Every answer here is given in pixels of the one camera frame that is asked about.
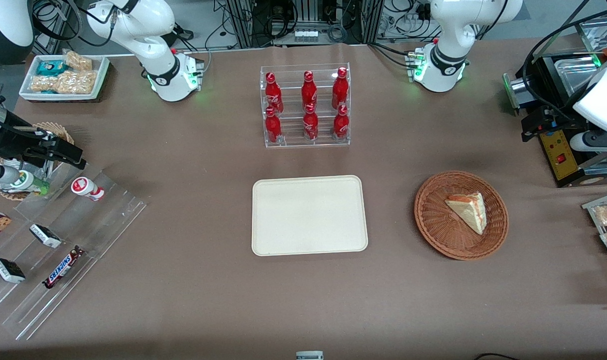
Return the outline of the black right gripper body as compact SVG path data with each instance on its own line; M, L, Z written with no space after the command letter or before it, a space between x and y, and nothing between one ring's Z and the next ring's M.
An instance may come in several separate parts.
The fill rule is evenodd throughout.
M8 130L0 127L0 158L5 160L20 160L30 164L43 164L52 157L44 146L52 133L40 127L36 132Z

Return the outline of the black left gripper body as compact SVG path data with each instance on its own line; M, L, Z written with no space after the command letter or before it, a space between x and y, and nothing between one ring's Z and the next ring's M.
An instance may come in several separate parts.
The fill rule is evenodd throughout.
M580 121L553 105L540 105L535 110L535 135L566 129L578 129Z

